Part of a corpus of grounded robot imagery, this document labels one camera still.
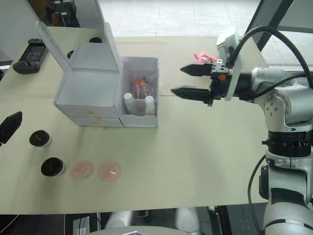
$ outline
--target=small white bottle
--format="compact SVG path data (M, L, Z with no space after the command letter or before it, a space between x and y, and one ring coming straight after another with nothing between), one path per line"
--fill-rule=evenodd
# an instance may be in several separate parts
M124 103L129 114L132 114L132 115L137 114L137 107L135 104L135 99L131 93L124 94Z
M156 106L155 100L152 96L147 96L145 98L146 103L146 115L155 115L156 114Z

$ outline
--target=black electronic device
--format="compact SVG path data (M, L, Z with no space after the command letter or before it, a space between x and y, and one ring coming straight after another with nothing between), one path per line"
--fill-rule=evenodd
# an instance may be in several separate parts
M41 39L29 39L28 47L20 60L13 65L13 69L21 74L36 73L40 70L40 65L46 53L47 48Z
M16 130L20 127L22 122L22 112L19 111L8 116L0 124L0 146L3 143L7 143Z

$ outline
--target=robotic arm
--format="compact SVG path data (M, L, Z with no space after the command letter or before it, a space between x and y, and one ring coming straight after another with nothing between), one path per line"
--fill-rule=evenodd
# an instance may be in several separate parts
M263 229L256 225L257 231L313 235L313 212L308 208L313 195L313 89L304 73L265 68L242 72L240 54L229 68L223 61L229 60L238 43L236 34L221 36L218 49L222 60L181 68L192 76L211 76L210 89L178 87L172 92L208 106L215 99L238 97L261 107L268 129L268 139L262 142L268 146L268 165L261 167L259 193L268 199L268 205Z

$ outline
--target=black lid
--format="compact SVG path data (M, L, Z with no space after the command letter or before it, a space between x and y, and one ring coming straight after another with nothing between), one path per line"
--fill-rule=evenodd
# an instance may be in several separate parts
M71 50L71 51L67 54L67 58L70 59L73 53L74 53L74 51Z
M49 141L49 138L50 136L46 131L39 130L31 134L29 137L29 142L33 146L41 147Z
M101 38L95 37L89 40L90 43L102 43Z
M62 160L58 158L49 158L42 164L41 173L46 176L55 176L61 172L62 168Z

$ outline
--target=pink object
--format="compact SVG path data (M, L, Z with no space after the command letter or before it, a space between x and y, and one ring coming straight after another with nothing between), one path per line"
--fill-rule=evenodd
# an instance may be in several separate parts
M70 173L72 175L72 178L74 180L83 180L91 175L93 171L92 164L88 161L80 161L77 162L72 169L70 170Z
M105 163L99 169L100 180L111 182L119 175L119 167L116 163Z
M199 55L194 53L194 57L198 62L201 63L215 63L217 62L217 59L213 57L212 55L209 55L205 51L201 52Z

